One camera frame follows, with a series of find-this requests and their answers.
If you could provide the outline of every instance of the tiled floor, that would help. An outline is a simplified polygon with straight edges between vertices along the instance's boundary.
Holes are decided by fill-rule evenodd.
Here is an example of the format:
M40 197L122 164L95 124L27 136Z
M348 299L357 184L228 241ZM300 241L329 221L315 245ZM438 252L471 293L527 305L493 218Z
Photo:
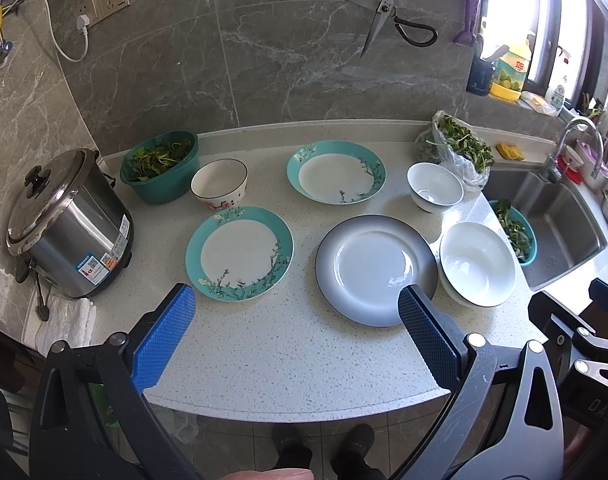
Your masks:
M497 387L494 386L460 459L470 457L476 449L492 416L498 393ZM315 478L337 478L330 461L343 436L361 422L366 422L375 429L375 444L366 457L367 463L389 476L421 441L445 399L446 397L442 397L411 408L378 415L298 424L305 445L313 451L311 470ZM113 437L119 441L120 454L131 462L137 462L124 435L119 431L119 434ZM265 471L277 462L277 452L271 441L271 424L199 417L199 434L194 442L176 443L206 480L215 480L240 470Z

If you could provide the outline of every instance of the white countertop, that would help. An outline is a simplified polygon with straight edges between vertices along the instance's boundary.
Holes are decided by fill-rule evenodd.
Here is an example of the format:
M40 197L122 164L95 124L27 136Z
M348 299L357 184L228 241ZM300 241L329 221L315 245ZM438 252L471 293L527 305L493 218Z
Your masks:
M249 170L242 205L280 215L293 234L295 251L286 276L255 300L221 303L196 293L195 318L159 384L146 390L150 402L237 420L306 422L385 412L445 393L403 325L361 326L326 302L315 280L317 247L335 225L363 214L407 222L434 253L441 234L456 222L472 220L502 230L479 193L467 194L443 215L419 209L405 179L413 163L410 143L364 145L384 162L386 184L372 199L346 206L313 202L291 187L285 167L296 146L201 157L202 164L224 157L242 160ZM114 285L94 298L94 344L117 330L130 330L176 282L190 283L185 248L212 214L190 193L167 205L149 206L121 183L116 190L133 216L133 258ZM520 348L529 338L543 337L528 319L531 295L518 270L514 294L496 308L460 306L441 285L433 301L465 332L480 332L494 344Z

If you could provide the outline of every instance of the rice cooker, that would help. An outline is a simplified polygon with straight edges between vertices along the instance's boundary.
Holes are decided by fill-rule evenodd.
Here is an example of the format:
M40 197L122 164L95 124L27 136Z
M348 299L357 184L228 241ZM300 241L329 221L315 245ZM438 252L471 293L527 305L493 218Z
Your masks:
M75 299L110 285L130 262L133 244L133 219L98 156L69 150L32 168L8 220L10 254Z

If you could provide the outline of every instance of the yellow sponge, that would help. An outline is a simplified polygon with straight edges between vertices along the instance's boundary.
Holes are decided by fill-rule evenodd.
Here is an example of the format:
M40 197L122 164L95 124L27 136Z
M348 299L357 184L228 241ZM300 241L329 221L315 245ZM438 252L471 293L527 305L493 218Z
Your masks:
M500 142L495 148L497 148L500 155L507 160L524 160L524 154L517 146L511 146L505 142Z

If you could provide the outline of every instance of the purple knife handle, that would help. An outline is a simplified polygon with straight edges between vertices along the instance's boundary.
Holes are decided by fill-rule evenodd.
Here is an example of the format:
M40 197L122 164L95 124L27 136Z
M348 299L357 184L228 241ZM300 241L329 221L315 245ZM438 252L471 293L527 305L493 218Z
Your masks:
M475 31L478 24L479 6L481 0L465 0L466 15L464 17L464 28L458 32L453 43L463 44L466 46L475 46L478 42L478 35Z

